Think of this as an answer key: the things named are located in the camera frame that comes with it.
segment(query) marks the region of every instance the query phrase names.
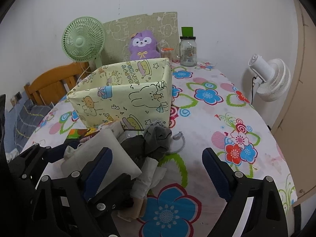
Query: yellow wrapping paper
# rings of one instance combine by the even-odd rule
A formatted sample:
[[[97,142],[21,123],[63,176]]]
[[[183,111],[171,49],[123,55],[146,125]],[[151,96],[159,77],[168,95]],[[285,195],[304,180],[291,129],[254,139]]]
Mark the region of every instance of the yellow wrapping paper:
[[[167,58],[128,61],[98,68],[67,95],[87,127],[120,120],[124,129],[169,123],[171,68]]]

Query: wooden cabinet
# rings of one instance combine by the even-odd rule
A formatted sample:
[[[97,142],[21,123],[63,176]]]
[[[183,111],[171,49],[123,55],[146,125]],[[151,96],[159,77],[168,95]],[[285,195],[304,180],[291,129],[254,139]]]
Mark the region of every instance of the wooden cabinet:
[[[289,106],[284,118],[272,131],[293,177],[296,204],[316,193],[316,27],[302,6],[301,11],[304,36],[303,43],[299,41],[301,68],[295,69],[297,79],[293,77],[292,82],[296,90],[292,98],[287,98]]]

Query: fan stand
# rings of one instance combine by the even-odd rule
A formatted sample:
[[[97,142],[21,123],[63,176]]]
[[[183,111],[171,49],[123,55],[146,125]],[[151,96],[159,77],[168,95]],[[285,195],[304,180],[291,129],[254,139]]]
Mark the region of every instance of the fan stand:
[[[259,86],[263,83],[263,80],[259,77],[256,76],[255,80],[252,82],[252,97],[251,97],[251,104],[253,102],[253,99],[257,93],[257,90]]]
[[[101,59],[101,55],[97,56],[95,59],[94,59],[94,62],[95,62],[95,67],[98,69],[100,67],[102,67],[102,59]]]

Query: white fan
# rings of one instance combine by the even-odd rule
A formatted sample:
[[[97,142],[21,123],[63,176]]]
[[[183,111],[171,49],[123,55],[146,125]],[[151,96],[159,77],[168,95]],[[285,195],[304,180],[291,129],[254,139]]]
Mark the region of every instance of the white fan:
[[[256,79],[253,81],[252,99],[257,93],[264,101],[275,101],[290,86],[291,73],[281,59],[266,62],[260,55],[254,54],[248,65],[256,74]]]

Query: wooden bed frame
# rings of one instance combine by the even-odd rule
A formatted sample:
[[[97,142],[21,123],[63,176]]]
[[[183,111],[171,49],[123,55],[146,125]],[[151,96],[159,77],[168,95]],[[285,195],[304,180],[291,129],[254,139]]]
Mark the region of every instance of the wooden bed frame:
[[[25,92],[36,105],[49,105],[51,102],[56,104],[67,94],[62,80],[71,90],[77,83],[77,75],[83,74],[83,79],[89,74],[83,73],[88,67],[88,62],[74,62],[50,69],[37,77],[32,84],[25,85]]]

